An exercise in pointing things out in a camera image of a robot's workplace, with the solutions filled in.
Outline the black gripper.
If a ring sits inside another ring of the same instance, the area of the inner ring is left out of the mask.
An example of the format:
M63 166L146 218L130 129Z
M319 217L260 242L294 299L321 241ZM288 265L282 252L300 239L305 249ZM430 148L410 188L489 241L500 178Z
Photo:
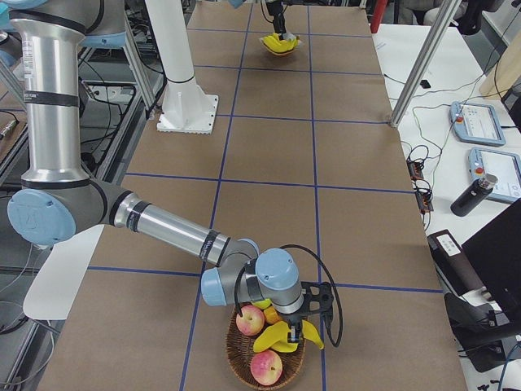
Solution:
M281 0L265 1L266 8L270 16L273 17L272 24L276 34L284 34L286 32L285 19L283 16L284 5Z
M280 314L281 318L288 323L289 331L287 333L288 342L301 342L302 340L302 320L306 318L305 311L296 311L291 314Z

